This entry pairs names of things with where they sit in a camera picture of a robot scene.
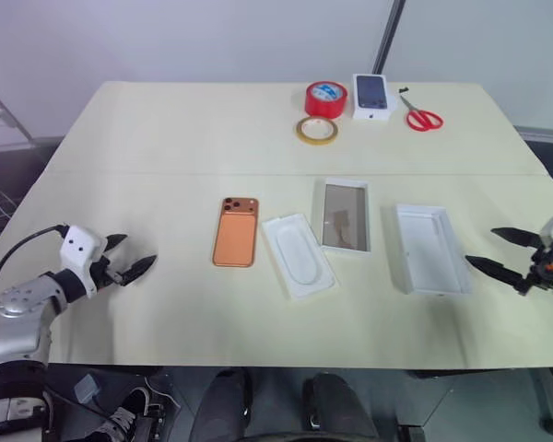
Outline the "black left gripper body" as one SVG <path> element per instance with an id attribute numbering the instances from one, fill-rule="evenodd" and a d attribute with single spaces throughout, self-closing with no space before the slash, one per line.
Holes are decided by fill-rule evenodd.
<path id="1" fill-rule="evenodd" d="M 124 278 L 112 267 L 111 260 L 105 254 L 90 265 L 89 273 L 98 291 L 110 285 L 124 286 Z"/>

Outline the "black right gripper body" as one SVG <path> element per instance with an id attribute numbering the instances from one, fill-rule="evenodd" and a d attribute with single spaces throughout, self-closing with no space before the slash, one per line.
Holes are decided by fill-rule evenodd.
<path id="1" fill-rule="evenodd" d="M 537 279 L 537 284 L 544 288 L 553 288 L 553 240 L 545 245 L 540 237 L 531 241 L 535 253 L 531 257 L 530 273 Z"/>

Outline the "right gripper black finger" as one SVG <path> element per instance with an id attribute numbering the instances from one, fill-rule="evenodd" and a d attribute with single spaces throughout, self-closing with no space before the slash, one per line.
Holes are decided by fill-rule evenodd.
<path id="1" fill-rule="evenodd" d="M 532 288 L 531 282 L 520 273 L 506 268 L 503 264 L 489 258 L 465 255 L 465 259 L 483 274 L 511 286 L 517 293 L 525 296 Z"/>
<path id="2" fill-rule="evenodd" d="M 542 248 L 542 240 L 540 236 L 534 232 L 522 230 L 516 227 L 496 227 L 492 228 L 491 232 L 500 238 L 525 248 L 534 248 L 539 250 Z"/>

